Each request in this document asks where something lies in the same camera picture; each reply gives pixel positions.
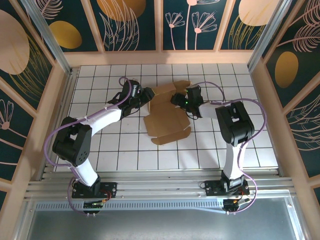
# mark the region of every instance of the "perforated metal strip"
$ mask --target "perforated metal strip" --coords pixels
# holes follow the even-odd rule
[[[73,206],[78,210],[83,210],[83,201],[75,201]],[[194,208],[217,209],[223,206],[222,199],[190,199],[190,200],[110,200],[101,211],[118,211],[118,210],[182,210]],[[67,201],[45,201],[36,204],[36,211],[72,211]]]

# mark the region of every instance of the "flattened cardboard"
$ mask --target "flattened cardboard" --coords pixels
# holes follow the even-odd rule
[[[171,104],[175,93],[186,94],[189,81],[177,81],[153,88],[155,96],[148,104],[149,115],[144,123],[151,141],[157,145],[168,144],[187,138],[191,133],[186,112]]]

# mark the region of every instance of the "white grid tile floor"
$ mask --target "white grid tile floor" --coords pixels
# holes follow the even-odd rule
[[[257,99],[248,68],[245,64],[136,64],[81,66],[69,115],[84,117],[102,109],[107,101],[122,90],[119,77],[126,76],[142,87],[156,87],[173,81],[189,80],[193,84],[213,82],[223,87],[226,100]],[[205,100],[221,100],[221,92],[205,84]],[[259,107],[251,102],[244,106],[258,130],[263,124]],[[218,169],[226,161],[226,143],[216,119],[190,119],[188,138],[165,145],[155,145],[147,134],[144,117],[147,106],[112,123],[93,136],[89,160],[98,172],[132,170]],[[245,152],[245,168],[277,167],[277,160],[266,129],[251,141]],[[69,171],[57,167],[56,171]]]

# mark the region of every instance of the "yellow oval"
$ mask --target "yellow oval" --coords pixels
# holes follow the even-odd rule
[[[299,67],[297,56],[285,51],[282,53],[275,64],[275,82],[280,88],[287,88],[295,80]]]
[[[28,65],[28,35],[9,13],[0,10],[0,69],[8,74],[22,73]]]
[[[55,21],[49,25],[57,43],[66,49],[76,49],[82,44],[80,32],[69,22]]]
[[[249,26],[263,26],[269,22],[279,0],[241,0],[239,18]]]
[[[109,18],[125,22],[132,20],[130,9],[135,14],[135,17],[140,17],[146,9],[146,0],[97,0],[97,3],[102,12]]]

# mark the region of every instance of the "cardboard box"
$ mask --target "cardboard box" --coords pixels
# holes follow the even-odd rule
[[[155,96],[148,103],[149,115],[144,123],[151,141],[157,145],[168,144],[187,138],[191,133],[190,121],[180,107],[170,101],[175,93],[186,94],[189,81],[177,81],[153,88]]]

